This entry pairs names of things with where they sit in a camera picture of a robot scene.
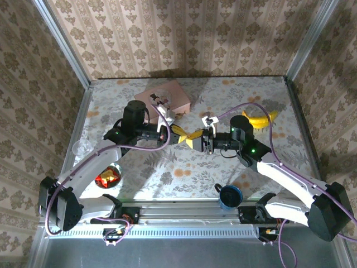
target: clear plastic cup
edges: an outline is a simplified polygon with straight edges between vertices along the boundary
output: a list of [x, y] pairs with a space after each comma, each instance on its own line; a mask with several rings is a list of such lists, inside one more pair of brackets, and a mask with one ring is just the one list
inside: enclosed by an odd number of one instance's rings
[[92, 152], [94, 146], [86, 138], [81, 138], [79, 141], [76, 141], [72, 146], [72, 152], [75, 156], [83, 159], [87, 154]]

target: pink box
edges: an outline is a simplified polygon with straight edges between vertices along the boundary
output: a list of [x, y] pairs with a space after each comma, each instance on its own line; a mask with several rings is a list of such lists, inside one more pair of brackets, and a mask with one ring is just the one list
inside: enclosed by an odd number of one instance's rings
[[151, 123], [158, 122], [158, 114], [151, 107], [151, 104], [162, 104], [170, 108], [176, 115], [188, 114], [190, 111], [191, 102], [176, 80], [146, 90], [135, 95], [134, 98], [145, 102]]

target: floral tablecloth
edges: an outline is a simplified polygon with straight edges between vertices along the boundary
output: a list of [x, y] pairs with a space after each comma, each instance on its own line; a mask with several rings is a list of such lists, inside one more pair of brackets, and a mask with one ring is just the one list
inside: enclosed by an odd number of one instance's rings
[[[93, 145], [121, 118], [123, 109], [134, 95], [170, 79], [119, 79], [96, 82], [82, 132]], [[203, 128], [202, 114], [218, 116], [243, 102], [257, 102], [268, 111], [279, 112], [274, 121], [273, 142], [282, 160], [311, 175], [300, 131], [281, 77], [180, 78], [177, 79], [191, 101], [191, 111], [175, 123], [187, 133]], [[251, 116], [262, 116], [255, 107], [245, 109]], [[219, 132], [229, 131], [232, 113], [220, 121]], [[254, 130], [255, 137], [266, 145], [268, 128]], [[156, 143], [140, 141], [138, 145], [155, 147]], [[118, 161], [122, 180], [114, 188], [101, 189], [92, 182], [82, 198], [108, 193], [121, 199], [152, 200], [160, 198], [216, 198], [214, 184], [234, 184], [244, 198], [259, 198], [265, 193], [278, 193], [279, 184], [246, 169], [237, 159], [224, 159], [219, 151], [206, 155], [183, 142], [157, 152], [130, 150]]]

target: blue mug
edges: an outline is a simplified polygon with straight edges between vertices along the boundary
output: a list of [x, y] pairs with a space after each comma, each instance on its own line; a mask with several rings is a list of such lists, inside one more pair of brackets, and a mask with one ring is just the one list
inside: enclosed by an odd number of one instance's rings
[[242, 191], [234, 185], [222, 187], [219, 183], [216, 183], [214, 189], [219, 193], [219, 204], [222, 209], [236, 209], [243, 201]]

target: floor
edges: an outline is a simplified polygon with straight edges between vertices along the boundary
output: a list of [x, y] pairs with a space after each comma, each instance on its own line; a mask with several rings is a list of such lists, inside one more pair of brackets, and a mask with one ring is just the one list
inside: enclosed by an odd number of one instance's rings
[[[168, 80], [171, 79], [97, 81], [82, 137], [95, 145], [122, 117], [123, 108], [136, 94]], [[281, 77], [180, 78], [177, 81], [191, 101], [191, 111], [175, 124], [187, 133], [204, 127], [201, 117], [206, 112], [218, 116], [240, 103], [257, 102], [269, 112], [278, 111], [273, 123], [273, 142], [277, 154], [302, 173], [312, 175], [287, 88]], [[246, 112], [253, 117], [262, 116], [258, 108], [248, 107]], [[229, 121], [233, 115], [235, 113], [219, 122], [219, 132], [229, 131]], [[254, 130], [254, 134], [258, 140], [269, 145], [267, 128]], [[138, 143], [142, 144], [156, 147], [153, 142]], [[123, 177], [116, 187], [101, 189], [93, 182], [83, 192], [82, 198], [98, 197], [103, 193], [121, 200], [217, 198], [215, 183], [238, 186], [245, 199], [260, 198], [265, 193], [282, 190], [273, 180], [246, 169], [237, 159], [224, 159], [219, 151], [213, 155], [199, 153], [184, 142], [167, 146], [158, 152], [131, 150], [118, 164], [122, 167]]]

